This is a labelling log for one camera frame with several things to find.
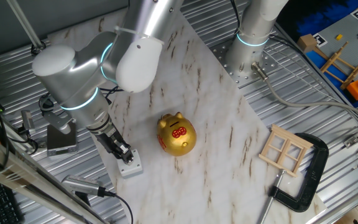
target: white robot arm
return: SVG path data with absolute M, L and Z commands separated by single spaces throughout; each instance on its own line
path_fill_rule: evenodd
M 251 63 L 260 60 L 263 45 L 287 1 L 253 0 L 245 9 L 240 34 L 227 56 L 240 72 L 250 71 Z M 130 93 L 145 90 L 154 80 L 163 41 L 182 3 L 183 0 L 131 1 L 118 34 L 100 33 L 79 52 L 69 46 L 53 45 L 33 61 L 35 75 L 59 105 L 125 164 L 130 164 L 134 156 L 112 123 L 108 102 L 98 86 L 109 80 Z

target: piggy bank ear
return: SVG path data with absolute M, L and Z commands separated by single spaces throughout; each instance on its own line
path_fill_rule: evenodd
M 165 125 L 167 125 L 167 122 L 165 120 L 159 120 L 158 121 L 158 125 L 161 127 L 161 128 L 164 128 Z
M 177 118 L 183 118 L 183 115 L 181 114 L 181 112 L 177 112 L 177 113 L 175 114 L 175 117 L 177 117 Z

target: gray cable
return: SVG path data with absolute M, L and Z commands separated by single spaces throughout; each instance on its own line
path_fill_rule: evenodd
M 281 102 L 287 106 L 292 106 L 292 107 L 308 107 L 308 106 L 321 106 L 321 105 L 339 106 L 341 108 L 351 110 L 358 114 L 358 109 L 356 109 L 352 106 L 348 106 L 344 103 L 337 103 L 337 102 L 290 103 L 288 101 L 283 100 L 280 96 L 277 95 L 277 93 L 274 91 L 274 89 L 272 87 L 272 84 L 270 84 L 270 81 L 268 79 L 265 80 L 265 83 L 268 86 L 268 88 L 270 89 L 270 91 L 272 92 L 273 96 L 276 97 L 276 99 L 279 102 Z

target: metal rod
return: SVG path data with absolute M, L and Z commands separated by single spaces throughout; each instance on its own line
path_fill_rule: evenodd
M 280 185 L 285 172 L 286 172 L 285 169 L 280 169 L 280 172 L 278 173 L 278 176 L 277 176 L 276 181 L 273 184 L 273 186 L 278 187 Z M 270 196 L 267 199 L 264 209 L 262 210 L 261 216 L 259 218 L 259 221 L 257 222 L 258 224 L 263 224 L 263 222 L 265 221 L 265 219 L 267 217 L 267 213 L 269 212 L 270 207 L 272 206 L 273 200 L 274 200 L 274 198 L 272 196 Z
M 9 6 L 11 7 L 13 13 L 16 15 L 17 19 L 19 20 L 20 24 L 22 24 L 22 27 L 24 31 L 29 36 L 32 44 L 36 49 L 43 49 L 44 45 L 41 43 L 41 40 L 38 38 L 37 34 L 33 30 L 32 26 L 30 25 L 30 22 L 25 17 L 22 9 L 20 8 L 20 5 L 17 3 L 16 0 L 6 0 Z

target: miniature wooden window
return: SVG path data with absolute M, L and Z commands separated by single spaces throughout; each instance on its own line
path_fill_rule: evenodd
M 301 161 L 311 146 L 313 146 L 312 143 L 273 124 L 272 133 L 259 157 L 296 177 Z

